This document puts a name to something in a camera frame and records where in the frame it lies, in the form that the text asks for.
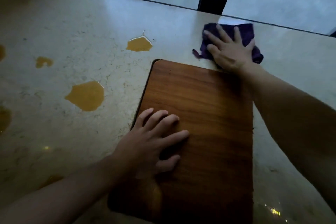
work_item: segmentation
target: finger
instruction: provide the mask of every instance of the finger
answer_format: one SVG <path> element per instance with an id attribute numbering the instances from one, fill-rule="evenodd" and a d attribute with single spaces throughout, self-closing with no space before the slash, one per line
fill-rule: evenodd
<path id="1" fill-rule="evenodd" d="M 243 41 L 238 27 L 234 27 L 234 41 L 236 43 L 242 43 Z"/>
<path id="2" fill-rule="evenodd" d="M 184 139 L 186 139 L 190 135 L 188 130 L 182 130 L 180 132 L 171 134 L 170 136 L 167 136 L 165 138 L 160 139 L 160 147 L 162 149 L 165 149 L 169 146 L 172 146 L 174 144 L 177 144 Z"/>
<path id="3" fill-rule="evenodd" d="M 135 122 L 135 124 L 134 124 L 134 127 L 135 127 L 135 128 L 142 128 L 143 125 L 144 125 L 144 120 L 146 119 L 146 117 L 147 117 L 148 115 L 150 115 L 150 114 L 153 112 L 153 110 L 154 110 L 154 108 L 149 108 L 149 109 L 143 111 L 143 112 L 139 115 L 139 117 L 137 118 L 137 120 L 136 120 L 136 122 Z"/>
<path id="4" fill-rule="evenodd" d="M 255 40 L 252 39 L 251 42 L 246 46 L 246 49 L 251 52 L 254 47 L 255 47 Z"/>
<path id="5" fill-rule="evenodd" d="M 213 44 L 208 44 L 207 50 L 212 54 L 213 57 L 218 56 L 221 53 L 217 46 Z"/>
<path id="6" fill-rule="evenodd" d="M 171 114 L 163 118 L 159 124 L 153 128 L 154 135 L 161 136 L 166 133 L 176 121 L 180 120 L 179 116 Z"/>
<path id="7" fill-rule="evenodd" d="M 231 42 L 233 42 L 233 40 L 231 39 L 231 37 L 229 37 L 229 35 L 225 32 L 225 30 L 223 29 L 223 27 L 220 24 L 217 24 L 216 28 L 218 30 L 218 33 L 219 33 L 221 39 L 225 43 L 231 43 Z"/>
<path id="8" fill-rule="evenodd" d="M 144 128 L 145 130 L 149 131 L 155 128 L 155 126 L 158 124 L 159 120 L 161 119 L 162 116 L 165 116 L 168 114 L 168 111 L 166 110 L 160 110 L 154 113 L 147 121 L 145 124 Z"/>
<path id="9" fill-rule="evenodd" d="M 166 160 L 159 160 L 155 165 L 156 173 L 172 171 L 180 158 L 180 155 L 174 155 Z"/>
<path id="10" fill-rule="evenodd" d="M 209 31 L 205 30 L 204 35 L 206 35 L 217 47 L 221 47 L 223 45 L 223 41 L 211 34 Z"/>

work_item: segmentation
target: cleaning cloth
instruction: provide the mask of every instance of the cleaning cloth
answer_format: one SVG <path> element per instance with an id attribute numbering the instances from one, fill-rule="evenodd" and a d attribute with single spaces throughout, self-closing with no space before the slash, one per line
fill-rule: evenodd
<path id="1" fill-rule="evenodd" d="M 206 24 L 204 25 L 203 31 L 207 30 L 220 39 L 216 25 L 217 25 L 216 23 Z M 254 38 L 254 30 L 253 30 L 252 23 L 246 23 L 246 24 L 240 24 L 240 25 L 226 25 L 226 24 L 222 25 L 221 24 L 221 26 L 225 30 L 225 32 L 231 37 L 232 40 L 235 39 L 234 27 L 238 27 L 244 46 L 247 46 L 250 43 L 250 41 Z M 203 33 L 202 33 L 202 36 L 203 36 L 203 41 L 202 41 L 202 45 L 200 48 L 201 54 L 199 54 L 195 49 L 192 50 L 192 53 L 198 59 L 213 60 L 212 54 L 207 50 L 207 45 L 212 44 L 212 41 L 208 39 L 208 37 L 204 35 Z M 259 48 L 255 46 L 252 50 L 253 62 L 260 64 L 263 59 L 264 59 L 264 56 L 260 53 Z"/>

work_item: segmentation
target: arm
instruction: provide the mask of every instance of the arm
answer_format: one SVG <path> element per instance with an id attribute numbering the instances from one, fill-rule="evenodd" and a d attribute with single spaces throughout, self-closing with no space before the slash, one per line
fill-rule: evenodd
<path id="1" fill-rule="evenodd" d="M 205 32 L 215 61 L 247 85 L 273 139 L 336 212 L 336 111 L 253 63 L 254 40 L 243 47 L 238 28 L 235 41 L 217 29 L 222 40 Z"/>
<path id="2" fill-rule="evenodd" d="M 162 138 L 179 117 L 169 115 L 160 121 L 168 114 L 161 110 L 143 126 L 145 118 L 152 112 L 153 108 L 150 108 L 141 113 L 134 128 L 119 142 L 112 155 L 2 209 L 1 223 L 72 223 L 120 181 L 171 171 L 180 156 L 159 160 L 159 154 L 164 148 L 188 137 L 189 133 L 180 131 Z"/>

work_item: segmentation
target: marble countertop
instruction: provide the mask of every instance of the marble countertop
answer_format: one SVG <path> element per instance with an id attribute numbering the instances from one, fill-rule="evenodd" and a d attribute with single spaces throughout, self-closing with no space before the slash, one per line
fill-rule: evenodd
<path id="1" fill-rule="evenodd" d="M 244 23 L 140 0 L 0 0 L 0 105 L 11 110 L 0 135 L 0 207 L 111 153 L 130 128 L 155 59 L 216 69 L 197 60 L 203 25 Z M 336 108 L 336 39 L 254 23 L 262 66 Z M 127 50 L 145 36 L 147 52 Z M 47 57 L 50 67 L 36 68 Z M 82 111 L 65 99 L 97 81 L 104 101 Z M 335 223 L 336 217 L 272 140 L 254 107 L 254 223 Z M 274 215 L 272 209 L 281 215 Z M 145 223 L 111 213 L 104 200 L 76 223 Z"/>

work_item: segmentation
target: brown wooden board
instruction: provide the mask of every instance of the brown wooden board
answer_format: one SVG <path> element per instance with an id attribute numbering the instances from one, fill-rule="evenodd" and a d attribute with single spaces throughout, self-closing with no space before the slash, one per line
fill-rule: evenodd
<path id="1" fill-rule="evenodd" d="M 161 153 L 181 155 L 155 178 L 120 184 L 111 210 L 155 223 L 252 223 L 252 100 L 231 74 L 156 61 L 137 116 L 154 107 L 180 117 L 190 137 Z"/>

